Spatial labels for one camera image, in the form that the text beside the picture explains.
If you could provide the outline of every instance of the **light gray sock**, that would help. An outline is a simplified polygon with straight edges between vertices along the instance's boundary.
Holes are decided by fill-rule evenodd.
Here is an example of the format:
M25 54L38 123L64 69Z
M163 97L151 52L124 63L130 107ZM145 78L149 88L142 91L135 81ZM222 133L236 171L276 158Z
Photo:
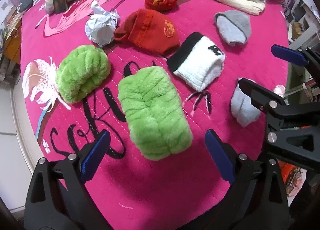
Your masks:
M246 127L251 122L258 120L261 112L251 105L250 97L244 94L239 88L240 79L241 78L237 79L237 86L231 99L231 113L242 127Z
M251 35L250 17L237 10L214 15L221 37L229 44L245 44Z

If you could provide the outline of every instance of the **metal pin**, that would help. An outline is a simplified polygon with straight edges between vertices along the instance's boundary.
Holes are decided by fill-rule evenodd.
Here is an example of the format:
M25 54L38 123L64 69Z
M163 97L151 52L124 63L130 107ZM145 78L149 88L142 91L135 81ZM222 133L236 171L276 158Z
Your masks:
M42 157L39 159L39 164L44 164L44 162L46 161L45 157Z
M248 156L245 155L244 153L240 153L240 154L239 154L239 159L241 159L241 160L246 160L247 158L248 158Z
M277 162L276 162L273 158L269 159L269 163L270 163L271 165L277 164Z
M278 106L277 102L274 101L274 100L270 101L270 102L269 102L269 105L270 105L270 107L273 108L273 109Z
M68 159L74 160L76 157L77 157L77 154L76 154L76 153L71 153L71 154L68 156Z
M267 138L270 143L275 143L277 141L277 135L274 132L269 132Z

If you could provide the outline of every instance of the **green rolled sock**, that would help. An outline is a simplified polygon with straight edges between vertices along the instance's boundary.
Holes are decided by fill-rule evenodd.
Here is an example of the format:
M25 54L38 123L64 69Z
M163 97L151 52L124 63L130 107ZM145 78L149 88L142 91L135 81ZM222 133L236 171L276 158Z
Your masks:
M180 96L162 67L140 69L122 79L118 89L130 138L144 157L160 160L191 145Z
M76 103L96 89L110 74L110 62L102 49L81 45L62 60L56 74L59 93Z

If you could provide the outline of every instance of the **pink blanket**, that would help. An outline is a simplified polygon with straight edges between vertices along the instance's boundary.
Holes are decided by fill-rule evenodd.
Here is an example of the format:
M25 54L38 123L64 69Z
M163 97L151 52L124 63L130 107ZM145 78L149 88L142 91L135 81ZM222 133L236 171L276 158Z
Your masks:
M29 62L50 58L58 66L79 45L92 44L84 33L93 0L79 0L62 14L45 16L43 0L23 16L21 70ZM117 10L121 22L144 0L97 0L106 10ZM255 159L260 153L264 118L246 128L231 116L230 100L238 77L253 79L272 90L286 83L285 61L273 57L273 44L288 46L281 6L268 2L260 16L250 16L252 35L244 46L230 47L219 37L213 16L231 9L213 0L179 0L168 12L182 43L198 31L214 41L226 54L221 76L201 94L195 94L168 71L166 59L150 55L130 44L105 47L112 64L110 76L86 99L69 110L58 100L53 109L26 98L26 106L37 141L49 160L63 159L92 142L102 129L111 133L111 147L124 152L115 159L105 155L93 180L86 187L102 214L115 230L173 230L216 205L229 184L222 180L204 145L204 134L213 128L220 138L240 153ZM128 125L118 102L117 85L137 68L158 65L170 74L183 102L193 132L192 146L177 155L154 162L145 159L130 141Z

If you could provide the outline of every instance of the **rolled red sock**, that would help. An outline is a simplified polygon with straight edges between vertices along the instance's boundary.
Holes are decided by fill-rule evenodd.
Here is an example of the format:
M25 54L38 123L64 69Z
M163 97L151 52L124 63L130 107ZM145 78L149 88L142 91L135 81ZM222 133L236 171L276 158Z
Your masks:
M174 8L178 0L144 0L144 5L147 9L156 11L166 11Z
M116 29L116 41L130 41L136 46L161 55L180 45L172 20L155 10L139 9Z

